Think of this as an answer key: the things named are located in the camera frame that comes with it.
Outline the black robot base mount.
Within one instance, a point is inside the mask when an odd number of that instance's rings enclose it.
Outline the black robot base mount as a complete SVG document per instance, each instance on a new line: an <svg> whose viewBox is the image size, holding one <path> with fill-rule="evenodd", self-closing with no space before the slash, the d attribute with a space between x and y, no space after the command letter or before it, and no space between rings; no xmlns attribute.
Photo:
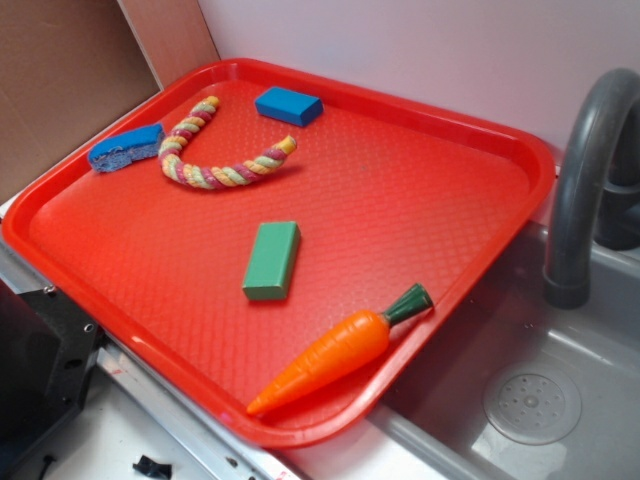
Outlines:
<svg viewBox="0 0 640 480"><path fill-rule="evenodd" d="M102 330L64 292L1 286L1 477L84 408Z"/></svg>

